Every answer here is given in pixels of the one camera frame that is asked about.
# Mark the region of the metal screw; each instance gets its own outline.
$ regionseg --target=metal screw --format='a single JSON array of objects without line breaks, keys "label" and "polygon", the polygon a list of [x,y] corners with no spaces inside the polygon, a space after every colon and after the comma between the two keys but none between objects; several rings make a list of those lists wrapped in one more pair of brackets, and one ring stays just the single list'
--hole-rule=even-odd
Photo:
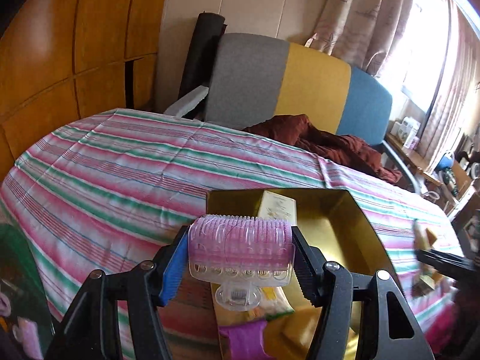
[{"label": "metal screw", "polygon": [[144,271],[149,271],[154,266],[155,264],[153,264],[153,261],[150,261],[149,259],[146,259],[140,263],[140,268],[142,268]]},{"label": "metal screw", "polygon": [[338,271],[340,269],[340,264],[335,261],[327,261],[325,267],[329,271]]},{"label": "metal screw", "polygon": [[387,271],[381,270],[377,272],[377,276],[381,280],[388,280],[390,278],[390,273]]},{"label": "metal screw", "polygon": [[90,272],[89,277],[91,279],[99,279],[103,275],[103,271],[101,269],[94,269],[92,272]]}]

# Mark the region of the red-brown cloth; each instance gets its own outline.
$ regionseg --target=red-brown cloth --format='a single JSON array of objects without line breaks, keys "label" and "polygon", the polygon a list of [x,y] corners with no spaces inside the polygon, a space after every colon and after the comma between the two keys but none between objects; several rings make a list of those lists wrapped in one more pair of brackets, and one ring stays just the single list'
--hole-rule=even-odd
[{"label": "red-brown cloth", "polygon": [[315,153],[390,184],[397,183],[402,177],[399,170],[384,168],[380,162],[381,154],[362,138],[318,130],[305,114],[277,115],[243,131]]}]

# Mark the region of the striped tablecloth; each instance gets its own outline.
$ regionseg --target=striped tablecloth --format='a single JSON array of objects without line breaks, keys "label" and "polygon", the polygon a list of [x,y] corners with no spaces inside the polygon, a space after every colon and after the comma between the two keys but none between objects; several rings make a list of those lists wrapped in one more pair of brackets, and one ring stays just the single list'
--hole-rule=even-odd
[{"label": "striped tablecloth", "polygon": [[[411,297],[418,268],[415,218],[461,254],[440,208],[418,195],[315,154],[198,121],[116,109],[42,138],[15,163],[0,192],[0,221],[32,244],[51,312],[61,318],[88,273],[126,271],[152,258],[177,230],[206,211],[210,190],[345,188],[380,237],[407,300],[426,330],[450,302],[449,286]],[[125,357],[133,358],[125,304]],[[218,359],[210,287],[185,275],[160,316],[176,359]]]}]

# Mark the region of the beige curtain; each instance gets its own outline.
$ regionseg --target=beige curtain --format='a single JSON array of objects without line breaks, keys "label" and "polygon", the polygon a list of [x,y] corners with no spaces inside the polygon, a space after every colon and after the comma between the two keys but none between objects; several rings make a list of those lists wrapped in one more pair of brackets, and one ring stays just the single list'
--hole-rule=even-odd
[{"label": "beige curtain", "polygon": [[480,57],[476,34],[455,3],[451,4],[452,31],[445,71],[417,148],[429,162],[427,171],[432,171],[445,152],[452,150],[467,113],[462,112],[466,99],[469,92],[475,90],[475,71]]},{"label": "beige curtain", "polygon": [[376,75],[403,36],[413,0],[327,0],[306,46]]}]

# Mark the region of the white armrest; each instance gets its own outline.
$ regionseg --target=white armrest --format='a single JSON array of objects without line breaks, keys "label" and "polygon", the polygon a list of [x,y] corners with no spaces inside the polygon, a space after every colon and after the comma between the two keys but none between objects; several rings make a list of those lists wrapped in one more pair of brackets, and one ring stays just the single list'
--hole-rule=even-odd
[{"label": "white armrest", "polygon": [[208,87],[199,85],[193,91],[188,92],[185,96],[179,98],[164,114],[170,116],[184,116],[193,110],[208,95]]}]

